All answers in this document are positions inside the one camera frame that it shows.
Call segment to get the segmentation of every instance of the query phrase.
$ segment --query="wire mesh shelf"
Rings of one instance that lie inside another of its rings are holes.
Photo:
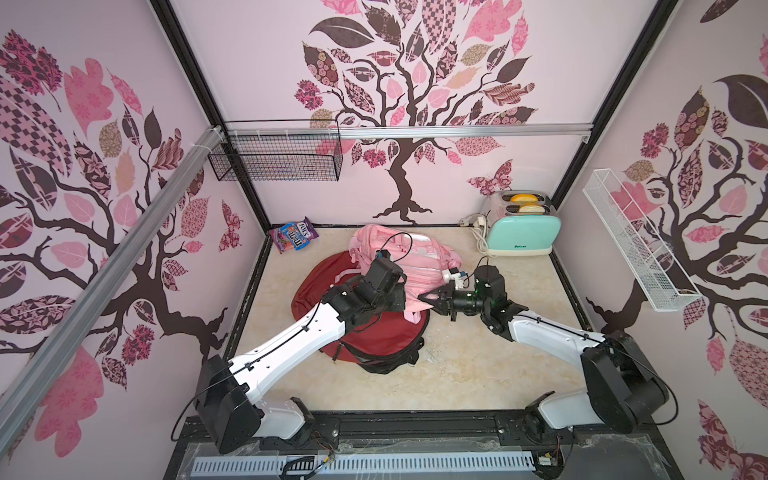
[[[338,181],[343,159],[341,140],[338,126],[328,128],[329,123],[323,121],[317,133],[289,128],[242,135],[235,132],[230,143],[219,144],[208,154],[210,166],[219,180]]]
[[[610,168],[592,172],[584,194],[654,310],[675,312],[702,297],[670,245]]]

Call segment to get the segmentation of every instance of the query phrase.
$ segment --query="candy bag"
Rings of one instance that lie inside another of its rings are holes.
[[[280,228],[270,230],[270,237],[280,253],[286,250],[301,250],[310,244],[310,240],[319,237],[310,220],[286,223]]]

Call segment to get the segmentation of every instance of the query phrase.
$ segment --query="marble floor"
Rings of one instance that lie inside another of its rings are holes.
[[[466,228],[402,228],[449,245],[471,271],[481,255]],[[290,303],[306,275],[326,257],[348,247],[353,228],[318,229],[305,249],[282,255],[272,247],[237,353],[244,353],[293,323]],[[506,257],[491,261],[517,303],[565,325],[578,321],[548,256]],[[584,386],[573,366],[532,346],[491,334],[479,316],[458,315],[455,323],[432,313],[425,345],[414,365],[388,375],[358,365],[333,362],[315,352],[288,372],[270,396],[297,396],[312,410],[521,409],[544,392]]]

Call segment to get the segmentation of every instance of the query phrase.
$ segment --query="mint green toaster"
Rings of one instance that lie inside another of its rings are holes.
[[[540,198],[543,213],[519,213],[519,204],[509,200],[516,194]],[[560,219],[549,198],[542,192],[504,190],[485,199],[482,210],[488,223],[488,252],[497,256],[547,255],[560,233]]]

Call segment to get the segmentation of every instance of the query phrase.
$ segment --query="red bag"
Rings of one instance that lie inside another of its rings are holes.
[[[346,282],[356,274],[347,273],[337,280],[338,275],[357,267],[349,252],[337,253],[318,263],[293,297],[293,318],[304,317],[332,285]],[[359,363],[371,373],[389,373],[403,363],[415,364],[429,323],[429,311],[420,314],[424,321],[416,324],[407,322],[402,312],[385,312],[380,319],[374,316],[366,325],[356,327],[321,351],[334,360]]]

